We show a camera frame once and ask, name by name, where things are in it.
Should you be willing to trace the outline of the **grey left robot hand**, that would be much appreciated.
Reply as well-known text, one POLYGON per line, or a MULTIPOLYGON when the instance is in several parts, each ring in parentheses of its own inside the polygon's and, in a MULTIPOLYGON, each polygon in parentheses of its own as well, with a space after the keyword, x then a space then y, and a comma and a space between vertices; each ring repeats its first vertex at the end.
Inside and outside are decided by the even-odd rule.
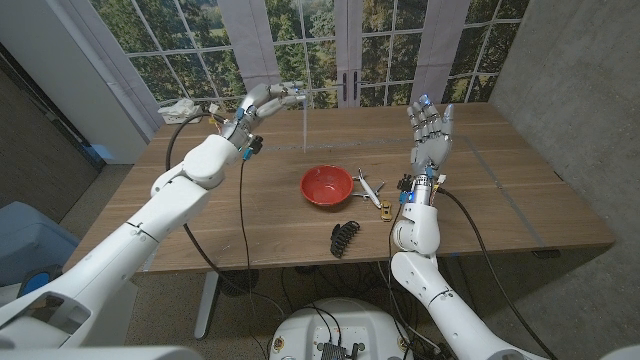
POLYGON ((278 111, 303 102, 306 94, 301 81, 260 83, 251 89, 237 108, 234 118, 249 130, 257 128, 264 119, 278 111))

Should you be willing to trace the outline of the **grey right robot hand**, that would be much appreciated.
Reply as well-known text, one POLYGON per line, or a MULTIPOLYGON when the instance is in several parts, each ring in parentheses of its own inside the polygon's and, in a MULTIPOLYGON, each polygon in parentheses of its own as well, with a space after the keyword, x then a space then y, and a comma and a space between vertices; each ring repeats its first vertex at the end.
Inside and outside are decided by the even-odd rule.
POLYGON ((449 104, 440 114, 427 94, 407 107, 413 132, 414 147, 410 154, 414 175, 436 173, 451 151, 454 128, 454 105, 449 104))

